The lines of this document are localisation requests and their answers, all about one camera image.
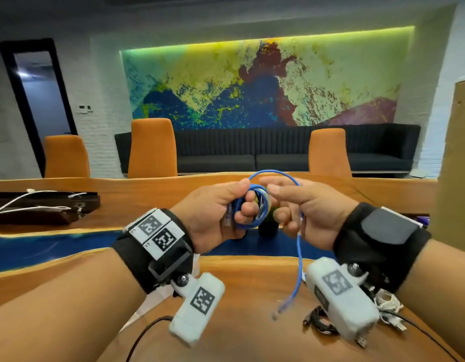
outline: right hand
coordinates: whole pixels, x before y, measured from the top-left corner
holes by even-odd
[[[300,229],[300,210],[303,212],[302,238],[313,246],[332,250],[348,215],[358,202],[331,188],[329,185],[295,178],[298,187],[285,176],[265,176],[260,179],[272,197],[276,222],[283,225],[283,232],[296,237]]]

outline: abstract painting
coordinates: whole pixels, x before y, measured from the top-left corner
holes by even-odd
[[[121,51],[133,118],[175,130],[392,122],[412,32]]]

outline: left hand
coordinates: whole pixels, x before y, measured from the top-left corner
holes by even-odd
[[[205,253],[228,239],[239,239],[245,231],[222,225],[227,206],[245,195],[246,202],[234,214],[236,223],[250,223],[259,212],[256,195],[248,191],[248,179],[200,187],[170,209],[184,224],[195,253]]]

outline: orange chair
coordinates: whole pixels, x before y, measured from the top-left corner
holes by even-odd
[[[177,176],[177,149],[167,118],[132,121],[129,178]]]
[[[325,128],[311,132],[308,166],[310,173],[315,175],[352,177],[343,128]]]
[[[75,135],[45,137],[45,177],[90,177],[83,140]]]

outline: cardboard box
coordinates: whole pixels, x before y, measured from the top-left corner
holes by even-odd
[[[465,251],[465,81],[455,85],[429,229],[436,240]]]

